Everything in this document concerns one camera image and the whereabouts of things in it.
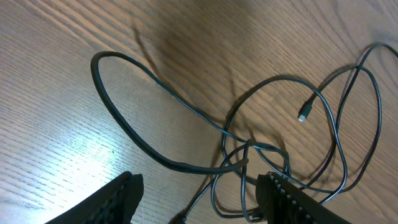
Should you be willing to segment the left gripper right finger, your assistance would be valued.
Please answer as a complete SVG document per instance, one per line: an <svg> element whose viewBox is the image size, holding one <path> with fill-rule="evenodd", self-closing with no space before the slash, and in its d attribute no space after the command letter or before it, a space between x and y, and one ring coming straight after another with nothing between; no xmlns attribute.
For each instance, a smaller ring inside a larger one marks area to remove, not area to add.
<svg viewBox="0 0 398 224"><path fill-rule="evenodd" d="M349 224L275 172L257 177L256 201L268 223Z"/></svg>

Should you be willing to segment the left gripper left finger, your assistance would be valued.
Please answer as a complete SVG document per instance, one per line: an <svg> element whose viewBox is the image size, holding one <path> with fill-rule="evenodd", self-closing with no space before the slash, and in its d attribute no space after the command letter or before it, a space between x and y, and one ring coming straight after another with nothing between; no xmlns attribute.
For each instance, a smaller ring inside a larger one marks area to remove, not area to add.
<svg viewBox="0 0 398 224"><path fill-rule="evenodd" d="M141 174L125 171L50 223L130 223L144 195Z"/></svg>

